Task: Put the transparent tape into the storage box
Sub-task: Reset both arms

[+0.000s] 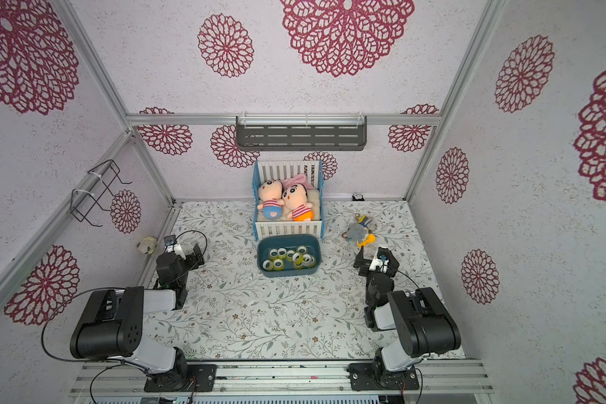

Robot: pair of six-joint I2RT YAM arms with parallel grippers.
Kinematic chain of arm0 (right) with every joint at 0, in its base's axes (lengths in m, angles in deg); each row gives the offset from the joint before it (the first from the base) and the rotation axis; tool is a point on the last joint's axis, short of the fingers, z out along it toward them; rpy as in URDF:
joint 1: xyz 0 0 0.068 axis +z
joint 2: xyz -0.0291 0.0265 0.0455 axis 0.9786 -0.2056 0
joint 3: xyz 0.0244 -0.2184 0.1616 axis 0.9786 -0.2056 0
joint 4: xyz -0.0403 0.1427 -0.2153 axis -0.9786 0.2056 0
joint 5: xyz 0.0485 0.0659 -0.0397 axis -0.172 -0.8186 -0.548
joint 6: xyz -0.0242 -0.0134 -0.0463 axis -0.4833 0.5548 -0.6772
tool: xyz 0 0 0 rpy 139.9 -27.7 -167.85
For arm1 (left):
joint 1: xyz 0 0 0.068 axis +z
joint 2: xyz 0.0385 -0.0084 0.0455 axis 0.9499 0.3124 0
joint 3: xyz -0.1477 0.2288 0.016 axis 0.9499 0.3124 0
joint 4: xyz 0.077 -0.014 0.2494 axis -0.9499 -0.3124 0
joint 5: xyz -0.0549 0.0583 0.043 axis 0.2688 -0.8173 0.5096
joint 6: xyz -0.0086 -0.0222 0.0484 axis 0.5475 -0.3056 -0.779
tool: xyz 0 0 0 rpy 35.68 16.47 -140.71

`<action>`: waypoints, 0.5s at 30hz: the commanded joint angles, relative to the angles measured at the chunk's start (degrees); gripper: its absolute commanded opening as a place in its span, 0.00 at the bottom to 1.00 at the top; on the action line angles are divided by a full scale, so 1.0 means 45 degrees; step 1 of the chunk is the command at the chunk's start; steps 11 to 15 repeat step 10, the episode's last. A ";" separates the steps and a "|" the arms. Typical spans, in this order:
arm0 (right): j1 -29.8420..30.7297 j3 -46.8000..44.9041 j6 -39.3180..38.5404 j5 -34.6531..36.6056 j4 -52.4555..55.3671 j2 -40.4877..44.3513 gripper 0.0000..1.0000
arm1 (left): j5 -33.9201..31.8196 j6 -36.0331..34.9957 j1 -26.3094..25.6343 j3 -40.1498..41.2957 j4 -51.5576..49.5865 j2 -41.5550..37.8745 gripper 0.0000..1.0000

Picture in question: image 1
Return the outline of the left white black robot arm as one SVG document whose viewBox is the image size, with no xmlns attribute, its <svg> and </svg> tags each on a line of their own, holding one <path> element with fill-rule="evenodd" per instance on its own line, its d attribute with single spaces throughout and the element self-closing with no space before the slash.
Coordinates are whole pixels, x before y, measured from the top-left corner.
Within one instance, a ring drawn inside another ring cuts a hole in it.
<svg viewBox="0 0 606 404">
<path fill-rule="evenodd" d="M 145 392 L 212 392 L 216 365 L 193 365 L 181 348 L 158 343 L 143 332 L 147 315 L 178 311 L 188 297 L 191 271 L 205 264 L 206 246 L 187 254 L 178 235 L 163 239 L 156 260 L 156 285 L 94 288 L 69 342 L 69 362 L 108 362 L 129 366 L 146 377 Z"/>
</svg>

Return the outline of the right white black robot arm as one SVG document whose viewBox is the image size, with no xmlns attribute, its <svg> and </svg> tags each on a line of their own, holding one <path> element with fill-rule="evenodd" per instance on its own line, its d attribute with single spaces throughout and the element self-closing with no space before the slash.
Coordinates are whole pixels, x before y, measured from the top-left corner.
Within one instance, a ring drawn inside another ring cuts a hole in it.
<svg viewBox="0 0 606 404">
<path fill-rule="evenodd" d="M 461 347 L 461 332 L 455 320 L 433 288 L 395 289 L 400 264 L 387 247 L 379 247 L 371 259 L 361 248 L 353 267 L 366 279 L 367 327 L 375 332 L 394 331 L 397 340 L 377 349 L 371 363 L 348 366 L 351 389 L 421 392 L 424 376 L 417 365 L 431 355 Z"/>
</svg>

